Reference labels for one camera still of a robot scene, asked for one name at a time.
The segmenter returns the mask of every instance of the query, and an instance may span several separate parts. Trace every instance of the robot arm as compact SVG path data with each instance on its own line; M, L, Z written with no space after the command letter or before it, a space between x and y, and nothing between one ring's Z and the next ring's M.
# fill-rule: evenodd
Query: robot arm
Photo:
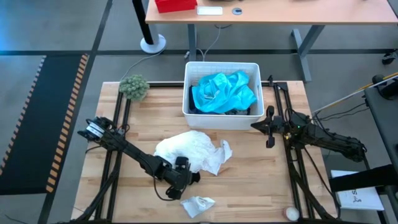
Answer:
M172 199L180 199L181 194L188 184L200 180L199 173L192 174L189 171L188 158L178 157L176 169L172 168L171 163L159 156L146 154L124 138L124 133L120 133L113 122L108 118L96 117L93 121L87 120L88 127L78 134L89 141L94 141L109 151L122 151L134 160L150 176L159 180L165 180L171 185L166 192Z
M291 114L288 122L283 121L281 116L273 115L274 107L269 106L267 118L251 125L262 133L269 135L267 147L274 146L272 133L279 133L289 138L290 146L297 149L303 149L305 145L310 144L339 152L347 159L355 162L361 162L364 159L364 145L356 138L331 133L327 129L312 124L309 116L295 111Z

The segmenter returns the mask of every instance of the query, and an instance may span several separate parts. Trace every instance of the white box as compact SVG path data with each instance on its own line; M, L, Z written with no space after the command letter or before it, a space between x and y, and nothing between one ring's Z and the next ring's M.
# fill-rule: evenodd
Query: white box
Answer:
M253 91L257 102L250 106L250 115L212 115L189 113L189 88L198 84L200 78L216 73L230 75L236 71L244 71L250 81L248 87ZM260 68L256 63L235 62L188 62L185 66L184 96L182 112L187 123L192 128L201 129L225 129L248 130L250 124L255 123L264 115L264 103L262 98L262 86Z

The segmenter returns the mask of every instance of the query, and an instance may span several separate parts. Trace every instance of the blue cloth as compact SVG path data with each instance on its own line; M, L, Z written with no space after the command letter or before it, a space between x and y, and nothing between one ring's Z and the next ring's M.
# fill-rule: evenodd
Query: blue cloth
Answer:
M248 83L249 77L243 71L231 75L219 73L203 77L192 88L195 106L205 113L246 110L257 101Z

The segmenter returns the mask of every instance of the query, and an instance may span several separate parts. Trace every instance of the white cable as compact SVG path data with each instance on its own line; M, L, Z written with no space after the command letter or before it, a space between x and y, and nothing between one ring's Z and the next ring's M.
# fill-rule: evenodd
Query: white cable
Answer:
M203 54L203 61L205 61L207 52L212 48L212 46L214 46L214 45L216 44L218 38L220 37L220 34L221 34L221 27L218 28L218 35L217 35L216 40L210 45L210 47L209 47L209 48L205 51L205 53Z
M123 80L123 78L130 72L130 70L131 70L134 66L138 65L139 63L141 63L141 62L144 61L144 60L147 60L147 59L150 59L150 58L153 58L153 57L155 57L155 56L160 55L165 49L166 49L166 46L165 46L164 49L161 50L159 53L154 54L154 55L151 55L151 56L149 56L149 57L142 58L142 59L140 59L138 62L136 62L134 65L131 65L131 66L129 67L129 69L127 69L127 71L125 72L125 74L122 76L122 78L120 79L119 82L121 82L121 81Z
M376 83L376 84L373 84L373 85L371 85L371 86L369 86L369 87L367 87L367 88L373 88L373 87L375 87L375 86L378 86L378 85L380 85L380 84L383 84L383 83L387 82L388 80L392 80L393 78L397 78L397 77L395 77L395 76L390 77L390 78L388 78L388 79L386 79L386 80L383 80L383 81L381 81L381 82L378 82L378 83ZM328 105L326 105L326 106L324 106L324 107L322 107L322 108L319 108L319 109L317 109L317 110L315 110L315 111L312 111L311 114L315 114L315 113L317 113L317 112L319 112L319 111L321 111L321 110L324 110L324 109L328 108L329 106L332 106L332 105L334 105L334 104L336 104L336 103L339 103L339 102L341 102L341 101L347 100L348 98L351 98L352 96L357 95L358 93L361 93L361 92L365 91L365 89L356 91L356 92L354 92L354 93L352 93L352 94L350 94L350 95L348 95L348 96L345 96L345 97L341 98L340 100L336 100L336 101L334 101L334 102L332 102L332 103L330 103L330 104L328 104Z
M200 51L200 53L201 53L201 57L202 57L202 60L203 60L203 61L205 61L205 55L203 54L203 51L201 51L199 48L197 48L197 50L199 50L199 51Z

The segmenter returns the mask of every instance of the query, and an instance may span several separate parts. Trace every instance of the green plush toy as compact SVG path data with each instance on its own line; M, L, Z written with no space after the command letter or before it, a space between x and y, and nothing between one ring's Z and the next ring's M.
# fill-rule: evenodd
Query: green plush toy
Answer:
M119 91L127 99L132 101L142 101L147 94L149 84L142 75L132 75L120 82Z

